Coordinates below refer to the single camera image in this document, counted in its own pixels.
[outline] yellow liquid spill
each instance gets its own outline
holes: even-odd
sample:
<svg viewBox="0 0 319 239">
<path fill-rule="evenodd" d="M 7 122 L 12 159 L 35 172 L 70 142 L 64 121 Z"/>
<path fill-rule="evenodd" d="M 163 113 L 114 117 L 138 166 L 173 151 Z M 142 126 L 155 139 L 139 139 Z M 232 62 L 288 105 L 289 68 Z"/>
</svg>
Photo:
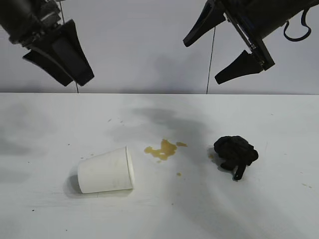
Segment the yellow liquid spill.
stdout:
<svg viewBox="0 0 319 239">
<path fill-rule="evenodd" d="M 182 142 L 177 142 L 176 145 L 178 147 L 187 147 L 187 144 L 186 143 L 182 143 Z"/>
<path fill-rule="evenodd" d="M 170 143 L 168 140 L 163 139 L 160 143 L 160 149 L 153 149 L 152 147 L 147 147 L 144 152 L 150 153 L 154 158 L 159 158 L 160 160 L 166 161 L 168 157 L 176 153 L 177 146 Z"/>
</svg>

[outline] black crumpled object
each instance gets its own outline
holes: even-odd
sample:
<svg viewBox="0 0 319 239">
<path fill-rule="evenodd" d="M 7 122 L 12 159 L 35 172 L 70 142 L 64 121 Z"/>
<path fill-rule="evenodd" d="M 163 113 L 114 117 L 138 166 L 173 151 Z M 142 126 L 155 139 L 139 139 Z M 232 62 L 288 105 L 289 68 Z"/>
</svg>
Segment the black crumpled object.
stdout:
<svg viewBox="0 0 319 239">
<path fill-rule="evenodd" d="M 232 171 L 238 166 L 234 180 L 240 180 L 246 166 L 258 159 L 258 152 L 254 150 L 254 146 L 240 136 L 221 137 L 214 143 L 214 150 L 220 158 L 226 160 L 220 167 Z"/>
</svg>

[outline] white tabletop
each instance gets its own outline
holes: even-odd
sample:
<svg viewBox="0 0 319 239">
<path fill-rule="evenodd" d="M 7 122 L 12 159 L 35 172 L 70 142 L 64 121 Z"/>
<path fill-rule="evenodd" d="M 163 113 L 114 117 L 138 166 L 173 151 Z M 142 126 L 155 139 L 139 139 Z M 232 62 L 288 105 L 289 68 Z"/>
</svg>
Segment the white tabletop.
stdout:
<svg viewBox="0 0 319 239">
<path fill-rule="evenodd" d="M 319 96 L 0 94 L 2 239 L 317 239 Z M 241 181 L 207 156 L 240 135 Z M 157 163 L 161 140 L 188 144 Z M 136 188 L 82 195 L 83 158 L 128 145 Z"/>
</svg>

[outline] paper cup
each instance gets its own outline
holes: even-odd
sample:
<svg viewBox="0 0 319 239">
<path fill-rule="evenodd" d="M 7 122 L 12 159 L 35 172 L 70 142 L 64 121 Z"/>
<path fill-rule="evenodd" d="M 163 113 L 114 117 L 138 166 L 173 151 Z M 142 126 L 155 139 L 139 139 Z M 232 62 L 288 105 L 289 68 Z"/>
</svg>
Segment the paper cup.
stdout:
<svg viewBox="0 0 319 239">
<path fill-rule="evenodd" d="M 78 167 L 82 193 L 134 188 L 131 155 L 127 147 L 82 161 Z"/>
</svg>

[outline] white wall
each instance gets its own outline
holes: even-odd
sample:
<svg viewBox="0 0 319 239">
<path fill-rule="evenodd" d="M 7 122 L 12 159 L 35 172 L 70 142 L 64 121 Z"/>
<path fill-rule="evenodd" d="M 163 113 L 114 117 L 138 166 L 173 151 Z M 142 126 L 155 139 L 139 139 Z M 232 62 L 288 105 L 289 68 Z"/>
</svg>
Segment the white wall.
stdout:
<svg viewBox="0 0 319 239">
<path fill-rule="evenodd" d="M 205 93 L 212 32 L 182 42 L 205 2 L 67 0 L 95 79 L 80 92 Z"/>
<path fill-rule="evenodd" d="M 64 87 L 39 67 L 22 59 L 28 52 L 12 45 L 0 27 L 0 92 L 76 92 L 75 84 Z"/>
<path fill-rule="evenodd" d="M 66 20 L 74 19 L 78 36 L 95 78 L 80 92 L 205 93 L 213 31 L 191 47 L 183 38 L 193 27 L 206 0 L 66 0 Z M 289 42 L 283 28 L 265 39 L 276 65 L 258 75 L 217 85 L 214 76 L 245 48 L 230 23 L 218 26 L 210 72 L 209 93 L 318 94 L 319 7 L 307 17 L 311 36 Z M 300 14 L 289 34 L 305 32 Z M 76 92 L 52 79 L 22 56 L 0 30 L 0 92 Z"/>
<path fill-rule="evenodd" d="M 301 26 L 301 13 L 291 21 L 288 35 L 303 36 L 307 29 Z M 224 22 L 216 28 L 209 92 L 236 94 L 319 94 L 319 6 L 307 14 L 312 28 L 309 38 L 290 42 L 281 27 L 264 42 L 276 65 L 257 75 L 244 76 L 217 85 L 215 75 L 247 49 L 232 24 Z"/>
</svg>

